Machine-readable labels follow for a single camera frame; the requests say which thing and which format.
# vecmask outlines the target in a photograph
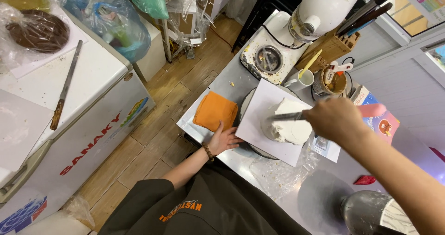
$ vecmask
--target wooden floor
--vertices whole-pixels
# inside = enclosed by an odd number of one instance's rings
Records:
[[[91,207],[93,230],[100,230],[137,181],[162,176],[196,150],[178,136],[176,122],[234,56],[215,32],[233,45],[242,28],[224,15],[214,24],[214,31],[210,29],[207,40],[195,49],[195,59],[179,56],[146,84],[156,107],[79,190]]]

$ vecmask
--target metal table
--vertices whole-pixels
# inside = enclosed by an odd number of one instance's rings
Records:
[[[213,133],[193,124],[191,119],[193,119],[199,103],[210,90],[237,103],[240,107],[247,93],[258,86],[259,80],[244,68],[239,55],[240,53],[233,57],[177,123],[185,133],[199,143],[210,140]],[[309,87],[299,91],[297,95],[309,105],[314,105]],[[393,137],[392,145],[443,183],[443,180],[439,179],[444,168],[441,161],[438,161],[428,147],[412,135],[408,129],[400,126]],[[249,146],[242,144],[239,148],[221,153],[218,158],[253,186],[262,190],[249,170],[249,166],[258,156]],[[315,172],[308,176],[298,189],[280,198],[276,203],[314,235],[348,234],[346,225],[340,216],[341,200],[359,190],[379,190],[381,192],[386,192],[386,190],[379,182],[369,186],[353,185],[353,182],[361,175],[370,175],[370,173],[344,150],[340,151],[337,163],[319,154],[317,157],[320,161]]]

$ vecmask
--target knife handle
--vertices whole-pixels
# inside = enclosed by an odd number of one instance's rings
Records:
[[[53,121],[51,122],[51,125],[49,126],[49,128],[53,131],[55,129],[57,129],[57,126],[59,125],[59,120],[60,120],[60,116],[62,115],[62,109],[63,109],[64,104],[65,104],[65,100],[59,100],[59,102],[57,103],[56,110],[54,111]]]

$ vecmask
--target knife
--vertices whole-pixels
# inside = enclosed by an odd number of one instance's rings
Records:
[[[386,107],[381,103],[358,105],[357,109],[362,114],[363,118],[381,116],[386,112]],[[286,113],[270,116],[267,118],[270,121],[297,121],[306,120],[303,113]]]
[[[74,53],[73,61],[71,61],[70,70],[66,76],[65,84],[63,85],[62,92],[60,93],[59,102],[57,103],[56,110],[54,111],[53,121],[49,128],[51,130],[56,130],[59,125],[60,116],[62,115],[63,106],[65,104],[66,95],[68,93],[68,88],[71,84],[71,79],[73,78],[74,68],[76,67],[77,59],[79,58],[79,53],[81,52],[82,40],[79,40],[77,44],[76,52]]]

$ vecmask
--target orange cloth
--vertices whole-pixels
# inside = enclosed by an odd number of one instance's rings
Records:
[[[236,103],[210,91],[197,107],[193,123],[215,132],[222,120],[225,131],[232,127],[237,112]]]

